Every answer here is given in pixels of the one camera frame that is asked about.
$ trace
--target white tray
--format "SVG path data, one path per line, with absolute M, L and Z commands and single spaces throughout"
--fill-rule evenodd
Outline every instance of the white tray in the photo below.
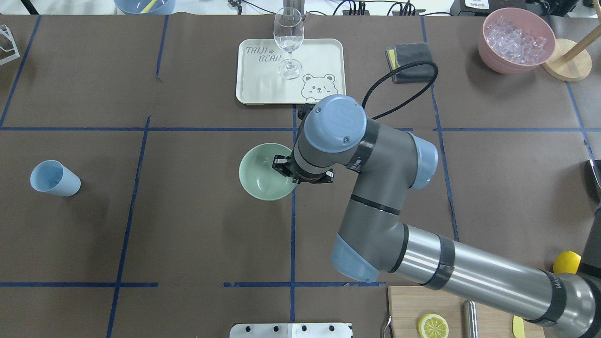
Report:
M 351 327 L 345 323 L 236 324 L 230 338 L 353 338 Z
M 340 41 L 305 39 L 292 53 L 292 58 L 303 67 L 296 79 L 286 80 L 278 73 L 279 63 L 287 57 L 288 53 L 273 39 L 244 40 L 238 47 L 238 101 L 247 105 L 307 103 L 318 102 L 328 95 L 346 94 Z

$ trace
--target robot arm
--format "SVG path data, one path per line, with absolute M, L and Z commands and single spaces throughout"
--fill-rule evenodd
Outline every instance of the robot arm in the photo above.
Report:
M 589 239 L 583 257 L 593 272 L 554 275 L 399 223 L 407 191 L 429 183 L 438 151 L 368 118 L 343 95 L 313 108 L 293 153 L 276 156 L 273 168 L 298 183 L 322 183 L 331 182 L 336 163 L 359 173 L 331 256 L 340 273 L 375 281 L 386 271 L 520 316 L 545 327 L 548 337 L 601 337 L 601 280 L 594 277 L 601 275 L 594 246 L 601 226 L 593 227 L 591 238 L 599 234 Z

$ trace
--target blue bowl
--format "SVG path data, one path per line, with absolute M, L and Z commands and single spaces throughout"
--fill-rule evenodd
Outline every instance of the blue bowl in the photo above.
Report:
M 173 14 L 175 8 L 175 0 L 165 0 L 165 4 L 161 0 L 158 0 L 154 4 L 153 9 L 148 13 L 140 13 L 144 7 L 150 2 L 150 0 L 114 0 L 115 5 L 125 14 L 158 14 L 158 15 L 169 15 Z

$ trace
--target metal cylinder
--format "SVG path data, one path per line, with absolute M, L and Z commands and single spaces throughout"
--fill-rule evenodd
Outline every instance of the metal cylinder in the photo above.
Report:
M 455 267 L 445 291 L 524 319 L 540 318 L 547 311 L 552 289 L 543 271 L 454 244 Z
M 405 256 L 394 274 L 419 284 L 428 282 L 436 272 L 441 256 L 438 237 L 419 228 L 409 228 L 409 240 Z
M 465 301 L 463 303 L 463 318 L 465 320 L 465 336 L 467 338 L 478 338 L 476 303 L 473 301 Z

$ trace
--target bear illustration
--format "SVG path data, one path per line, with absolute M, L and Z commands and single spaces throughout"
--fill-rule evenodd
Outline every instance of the bear illustration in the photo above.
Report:
M 338 90 L 334 85 L 334 75 L 325 74 L 323 77 L 305 74 L 302 80 L 305 82 L 301 94 L 307 99 L 307 102 L 316 102 L 326 96 L 338 94 Z

